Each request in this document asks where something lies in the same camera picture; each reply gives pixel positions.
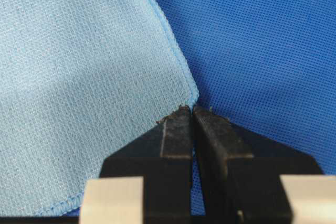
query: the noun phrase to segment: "fabric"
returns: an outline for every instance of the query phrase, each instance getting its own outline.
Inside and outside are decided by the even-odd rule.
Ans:
[[[201,106],[312,154],[336,173],[335,0],[157,2]]]
[[[198,91],[154,0],[0,0],[0,216],[80,205],[105,157]]]

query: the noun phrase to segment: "white block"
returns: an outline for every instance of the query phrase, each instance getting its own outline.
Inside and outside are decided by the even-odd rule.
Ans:
[[[336,176],[281,175],[294,214],[292,224],[336,223]]]
[[[87,182],[80,224],[142,224],[143,177],[92,179]]]

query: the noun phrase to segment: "stitched hem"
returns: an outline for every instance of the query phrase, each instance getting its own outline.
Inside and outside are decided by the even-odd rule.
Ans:
[[[198,88],[196,86],[196,83],[191,75],[189,66],[187,64],[186,59],[184,58],[182,51],[180,49],[180,47],[177,44],[177,41],[173,35],[173,30],[168,22],[168,20],[166,19],[166,17],[164,16],[163,11],[161,10],[161,8],[159,7],[158,3],[156,2],[156,0],[148,0],[150,5],[153,7],[154,9],[154,13],[156,14],[157,18],[159,19],[164,33],[171,45],[171,49],[175,55],[175,57],[177,58],[177,62],[180,65],[184,78],[186,80],[186,82],[188,83],[189,86],[189,90],[191,93],[191,96],[189,98],[189,100],[187,101],[187,105],[190,107],[190,109],[193,108],[193,106],[195,105],[199,93],[198,93]],[[59,203],[56,203],[55,205],[51,206],[51,207],[47,207],[44,208],[42,210],[37,211],[37,213],[35,214],[35,216],[61,216],[61,215],[65,215],[77,208],[80,207],[82,198],[83,198],[84,192],[80,192],[78,194],[76,194],[75,196],[71,196],[69,198],[67,198],[64,201],[61,201]]]

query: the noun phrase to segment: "dark blue cloth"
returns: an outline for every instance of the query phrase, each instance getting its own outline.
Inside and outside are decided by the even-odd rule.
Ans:
[[[200,105],[310,153],[336,173],[335,0],[157,2]],[[193,213],[203,211],[200,196],[193,191]]]

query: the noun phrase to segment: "black plastic jaw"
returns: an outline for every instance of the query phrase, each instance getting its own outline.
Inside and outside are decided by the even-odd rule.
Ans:
[[[314,158],[194,108],[196,154],[208,223],[290,224],[280,174],[323,174]]]

